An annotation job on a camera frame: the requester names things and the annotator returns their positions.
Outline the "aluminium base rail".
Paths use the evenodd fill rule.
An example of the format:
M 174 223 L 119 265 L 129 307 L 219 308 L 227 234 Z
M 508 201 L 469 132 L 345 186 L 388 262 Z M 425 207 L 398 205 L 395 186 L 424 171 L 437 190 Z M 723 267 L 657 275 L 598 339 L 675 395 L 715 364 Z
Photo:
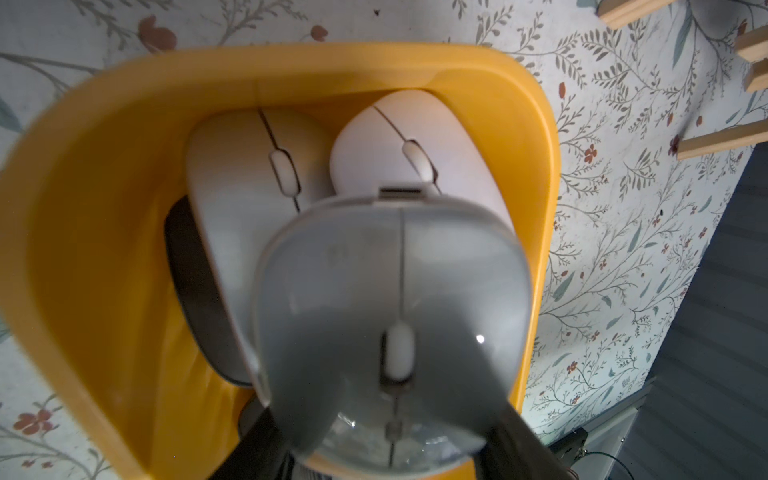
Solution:
M 652 391 L 653 382 L 585 425 L 563 434 L 548 448 L 572 471 L 574 479 L 608 479 L 614 467 L 620 479 L 630 475 L 616 459 L 641 407 Z

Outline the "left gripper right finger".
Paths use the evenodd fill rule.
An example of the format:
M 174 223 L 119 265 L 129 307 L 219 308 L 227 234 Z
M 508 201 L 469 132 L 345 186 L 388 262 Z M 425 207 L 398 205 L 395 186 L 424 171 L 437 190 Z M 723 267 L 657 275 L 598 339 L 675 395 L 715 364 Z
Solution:
M 486 436 L 485 446 L 473 455 L 476 479 L 573 480 L 566 467 L 507 404 Z

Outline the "silver grey mouse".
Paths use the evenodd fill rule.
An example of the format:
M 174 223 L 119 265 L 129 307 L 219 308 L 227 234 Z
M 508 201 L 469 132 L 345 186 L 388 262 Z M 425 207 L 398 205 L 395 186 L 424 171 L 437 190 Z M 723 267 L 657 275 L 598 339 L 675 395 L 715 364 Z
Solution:
M 448 196 L 340 199 L 265 250 L 254 342 L 291 451 L 353 475 L 466 462 L 504 410 L 533 304 L 523 247 Z

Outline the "yellow plastic storage box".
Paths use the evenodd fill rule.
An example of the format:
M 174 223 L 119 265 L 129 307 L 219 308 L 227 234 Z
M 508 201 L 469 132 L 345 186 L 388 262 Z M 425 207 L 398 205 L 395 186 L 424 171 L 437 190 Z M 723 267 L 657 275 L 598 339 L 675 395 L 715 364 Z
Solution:
M 391 90 L 425 89 L 488 163 L 541 296 L 560 185 L 544 90 L 498 51 L 325 43 L 149 55 L 65 93 L 1 174 L 1 311 L 124 479 L 205 479 L 247 394 L 213 372 L 182 317 L 163 223 L 191 129 L 220 111 L 295 106 L 337 133 Z

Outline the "wooden easel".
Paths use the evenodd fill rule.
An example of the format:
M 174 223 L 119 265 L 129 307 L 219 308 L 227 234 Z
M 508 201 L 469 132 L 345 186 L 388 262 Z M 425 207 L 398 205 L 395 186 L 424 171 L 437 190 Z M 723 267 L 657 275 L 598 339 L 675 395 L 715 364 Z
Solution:
M 619 30 L 643 17 L 646 17 L 662 7 L 667 1 L 601 1 L 598 3 L 596 14 L 610 29 Z M 715 86 L 724 87 L 731 79 L 728 66 L 735 60 L 745 63 L 749 71 L 743 82 L 743 88 L 748 93 L 756 93 L 767 88 L 767 27 L 758 27 L 754 19 L 747 21 L 747 26 L 735 26 L 721 37 L 713 37 L 701 27 L 695 16 L 695 8 L 691 1 L 685 3 L 685 20 L 676 41 L 675 57 L 679 57 L 684 46 L 684 37 L 690 29 L 695 32 L 695 38 L 701 38 L 710 46 L 716 55 L 715 72 L 710 74 L 708 89 Z M 745 125 L 733 125 L 729 128 L 699 137 L 685 138 L 678 144 L 676 155 L 679 160 L 701 157 L 722 151 L 765 143 L 767 141 L 767 121 L 765 119 Z

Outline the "black mouse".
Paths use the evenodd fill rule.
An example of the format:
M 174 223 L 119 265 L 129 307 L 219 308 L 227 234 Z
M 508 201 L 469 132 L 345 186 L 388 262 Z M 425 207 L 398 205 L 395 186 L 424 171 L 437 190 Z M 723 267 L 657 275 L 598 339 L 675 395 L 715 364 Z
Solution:
M 249 388 L 250 376 L 236 345 L 186 196 L 170 208 L 163 233 L 174 289 L 200 352 L 221 378 Z

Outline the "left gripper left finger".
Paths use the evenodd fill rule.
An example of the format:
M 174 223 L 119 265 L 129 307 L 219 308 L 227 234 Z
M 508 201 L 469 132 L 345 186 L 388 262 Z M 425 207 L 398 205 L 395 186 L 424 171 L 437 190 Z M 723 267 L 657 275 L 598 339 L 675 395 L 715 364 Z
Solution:
M 267 408 L 209 479 L 287 479 L 293 466 L 289 444 Z

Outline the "silver white mouse front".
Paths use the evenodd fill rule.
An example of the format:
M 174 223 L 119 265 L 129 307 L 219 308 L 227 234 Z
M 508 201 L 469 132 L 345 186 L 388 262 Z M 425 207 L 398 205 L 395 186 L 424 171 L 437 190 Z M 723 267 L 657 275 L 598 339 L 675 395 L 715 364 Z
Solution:
M 251 338 L 259 259 L 284 226 L 334 195 L 332 143 L 318 121 L 284 108 L 216 114 L 188 139 L 188 199 L 249 378 L 260 369 Z

